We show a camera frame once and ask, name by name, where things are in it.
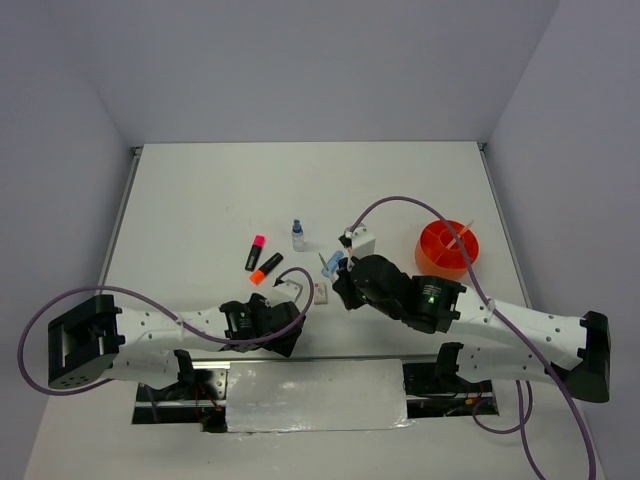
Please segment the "orange pen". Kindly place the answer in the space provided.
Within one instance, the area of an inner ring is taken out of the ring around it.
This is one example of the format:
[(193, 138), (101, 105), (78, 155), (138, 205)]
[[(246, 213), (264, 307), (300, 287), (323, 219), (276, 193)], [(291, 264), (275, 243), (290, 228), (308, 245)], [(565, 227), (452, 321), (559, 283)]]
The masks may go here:
[(452, 240), (447, 244), (448, 249), (452, 249), (455, 245), (462, 241), (463, 236), (471, 229), (474, 221), (471, 220), (466, 225), (464, 225), (459, 231), (456, 232), (455, 236)]

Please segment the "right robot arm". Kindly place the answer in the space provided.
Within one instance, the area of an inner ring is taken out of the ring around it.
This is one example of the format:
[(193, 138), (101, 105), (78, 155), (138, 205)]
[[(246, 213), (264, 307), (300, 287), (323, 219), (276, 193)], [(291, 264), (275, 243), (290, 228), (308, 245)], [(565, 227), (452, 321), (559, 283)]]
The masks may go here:
[(560, 382), (571, 398), (584, 402), (610, 399), (611, 335), (602, 313), (562, 316), (483, 300), (457, 281), (409, 276), (376, 254), (343, 258), (335, 274), (332, 288), (348, 310), (368, 305), (424, 334), (493, 342), (440, 346), (435, 380), (446, 391), (485, 380), (528, 380)]

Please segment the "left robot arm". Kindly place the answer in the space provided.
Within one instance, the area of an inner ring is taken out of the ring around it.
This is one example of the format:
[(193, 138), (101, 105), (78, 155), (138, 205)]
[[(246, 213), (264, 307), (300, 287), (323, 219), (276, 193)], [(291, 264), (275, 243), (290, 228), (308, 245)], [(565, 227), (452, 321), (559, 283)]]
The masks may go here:
[(305, 319), (294, 302), (274, 304), (259, 294), (173, 316), (96, 295), (49, 322), (48, 386), (71, 391), (101, 379), (131, 381), (182, 399), (196, 385), (191, 351), (264, 349), (288, 358)]

